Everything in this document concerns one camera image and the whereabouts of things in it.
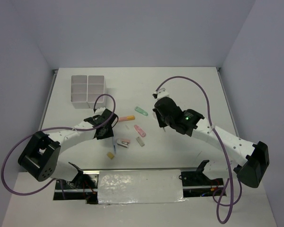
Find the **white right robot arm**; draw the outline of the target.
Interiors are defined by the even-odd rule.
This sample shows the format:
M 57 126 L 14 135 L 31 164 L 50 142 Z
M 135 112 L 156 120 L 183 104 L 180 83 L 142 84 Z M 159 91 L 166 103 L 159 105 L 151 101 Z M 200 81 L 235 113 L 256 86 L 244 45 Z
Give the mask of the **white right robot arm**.
M 244 185 L 257 188 L 269 166 L 267 144 L 259 141 L 257 144 L 243 140 L 223 130 L 210 125 L 209 120 L 195 110 L 181 110 L 169 97 L 159 99 L 153 108 L 161 128 L 170 127 L 176 132 L 204 141 L 222 150 L 231 157 L 237 166 L 234 167 L 236 177 Z

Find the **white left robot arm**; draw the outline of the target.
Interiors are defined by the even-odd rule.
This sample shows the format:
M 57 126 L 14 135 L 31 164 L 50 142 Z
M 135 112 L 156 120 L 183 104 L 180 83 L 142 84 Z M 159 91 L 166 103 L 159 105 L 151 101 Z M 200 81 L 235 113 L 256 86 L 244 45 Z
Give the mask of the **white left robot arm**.
M 79 143 L 113 137 L 112 124 L 118 116 L 103 107 L 96 113 L 71 128 L 49 134 L 34 133 L 18 158 L 18 164 L 39 182 L 57 178 L 65 180 L 73 189 L 81 187 L 82 170 L 73 163 L 60 161 L 59 155 Z

